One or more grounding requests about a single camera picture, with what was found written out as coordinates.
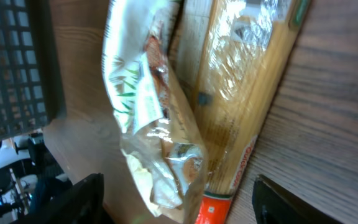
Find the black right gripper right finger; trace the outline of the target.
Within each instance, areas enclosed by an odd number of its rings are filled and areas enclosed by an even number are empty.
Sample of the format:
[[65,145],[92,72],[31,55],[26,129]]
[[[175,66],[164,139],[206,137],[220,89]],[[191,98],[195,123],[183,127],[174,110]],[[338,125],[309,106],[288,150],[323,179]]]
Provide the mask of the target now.
[[257,224],[341,224],[262,174],[254,182],[252,206]]

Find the orange spaghetti pasta packet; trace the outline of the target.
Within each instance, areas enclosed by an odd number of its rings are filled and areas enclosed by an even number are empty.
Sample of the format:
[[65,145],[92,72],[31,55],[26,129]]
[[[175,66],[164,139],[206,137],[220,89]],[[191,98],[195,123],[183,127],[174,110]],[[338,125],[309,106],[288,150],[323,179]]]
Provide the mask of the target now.
[[186,0],[172,61],[208,151],[197,223],[224,223],[310,0]]

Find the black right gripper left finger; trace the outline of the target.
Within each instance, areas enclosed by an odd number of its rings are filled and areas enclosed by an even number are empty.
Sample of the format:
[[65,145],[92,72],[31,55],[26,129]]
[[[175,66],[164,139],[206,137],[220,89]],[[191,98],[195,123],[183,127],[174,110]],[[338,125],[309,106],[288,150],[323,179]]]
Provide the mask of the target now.
[[90,174],[71,187],[57,179],[42,181],[35,190],[35,205],[13,224],[113,224],[103,208],[104,175]]

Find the beige brown snack pouch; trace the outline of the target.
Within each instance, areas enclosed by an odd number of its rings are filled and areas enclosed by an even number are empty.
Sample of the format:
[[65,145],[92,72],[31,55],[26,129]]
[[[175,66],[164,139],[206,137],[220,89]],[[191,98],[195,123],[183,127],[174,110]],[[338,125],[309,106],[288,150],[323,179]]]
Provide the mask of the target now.
[[206,153],[186,96],[155,35],[144,43],[139,73],[134,119],[122,135],[127,164],[154,214],[194,223],[206,180]]

